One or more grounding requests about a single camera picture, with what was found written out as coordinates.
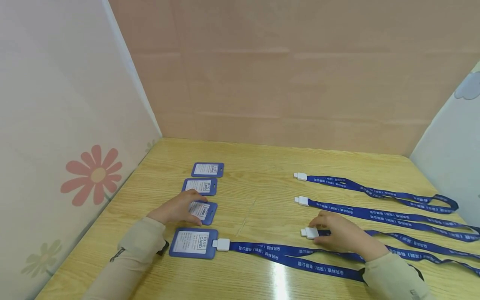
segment wood grain tabletop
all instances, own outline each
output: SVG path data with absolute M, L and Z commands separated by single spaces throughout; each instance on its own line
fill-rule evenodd
M 319 210 L 294 203 L 295 196 L 313 200 L 414 213 L 464 223 L 457 214 L 437 215 L 404 206 L 393 199 L 373 199 L 361 192 L 298 181 L 294 172 L 345 177 L 362 185 L 395 192 L 432 196 L 436 189 L 415 165 L 403 156 L 327 151 L 163 138 L 125 182 L 83 239 L 73 249 L 37 299 L 80 299 L 116 252 L 117 243 L 130 226 L 149 211 L 181 191 L 195 162 L 223 162 L 224 176 L 218 178 L 217 193 L 209 201 L 218 204 L 213 223 L 219 237 L 231 241 L 276 243 L 316 247 L 300 236 Z M 349 217 L 361 228 L 399 232 L 456 250 L 480 254 L 480 241 L 449 239 L 432 232 Z M 167 225 L 166 240 L 175 228 Z M 382 242 L 412 249 L 389 237 Z M 471 259 L 435 254 L 480 268 Z M 352 269 L 362 264 L 325 253 L 306 257 L 323 264 Z M 455 263 L 436 265 L 429 261 L 409 262 L 424 275 L 438 299 L 478 299 L 480 278 Z M 217 252 L 213 260 L 170 257 L 154 260 L 132 299 L 373 299 L 365 284 L 319 275 L 283 266 L 264 258 L 238 252 Z

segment id card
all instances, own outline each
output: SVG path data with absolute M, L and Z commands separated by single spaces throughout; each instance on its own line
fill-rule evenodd
M 178 228 L 173 237 L 170 256 L 213 259 L 218 231 L 203 228 Z
M 213 202 L 195 201 L 190 203 L 188 212 L 199 218 L 203 225 L 211 225 L 217 206 L 218 205 Z
M 182 191 L 194 189 L 202 196 L 213 196 L 216 194 L 216 183 L 216 178 L 188 178 L 183 182 Z
M 195 163 L 192 177 L 222 177 L 223 163 Z

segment lanyard clip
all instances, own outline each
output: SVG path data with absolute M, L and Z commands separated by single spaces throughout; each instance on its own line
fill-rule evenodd
M 302 206 L 309 206 L 308 205 L 308 198 L 304 197 L 304 196 L 295 197 L 295 203 L 298 203 Z
M 296 178 L 301 181 L 307 181 L 307 174 L 305 173 L 293 173 L 293 178 Z
M 230 239 L 213 240 L 212 247 L 215 247 L 217 251 L 228 251 L 230 250 Z
M 309 240 L 313 240 L 319 236 L 318 230 L 315 227 L 305 227 L 305 229 L 301 229 L 300 235 L 308 238 Z

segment red flower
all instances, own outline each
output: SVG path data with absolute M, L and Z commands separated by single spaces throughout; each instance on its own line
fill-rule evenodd
M 117 162 L 111 166 L 115 159 L 117 159 L 118 154 L 117 149 L 110 149 L 102 163 L 102 149 L 100 145 L 95 145 L 92 147 L 92 155 L 88 152 L 83 152 L 80 156 L 85 165 L 76 160 L 69 161 L 65 167 L 67 171 L 75 175 L 82 175 L 83 177 L 78 177 L 63 183 L 60 192 L 68 193 L 83 186 L 72 200 L 73 205 L 81 206 L 85 203 L 90 192 L 95 187 L 93 203 L 96 205 L 102 203 L 104 200 L 103 187 L 105 186 L 109 192 L 115 192 L 117 185 L 114 181 L 121 180 L 121 175 L 112 174 L 120 170 L 122 167 L 121 162 Z

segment beige sleeve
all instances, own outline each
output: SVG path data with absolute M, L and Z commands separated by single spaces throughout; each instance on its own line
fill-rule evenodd
M 417 270 L 393 253 L 367 262 L 363 279 L 380 299 L 435 299 L 427 284 L 419 277 Z
M 83 300 L 126 300 L 153 261 L 155 253 L 165 245 L 165 226 L 144 217 L 125 234 L 118 252 L 100 272 Z

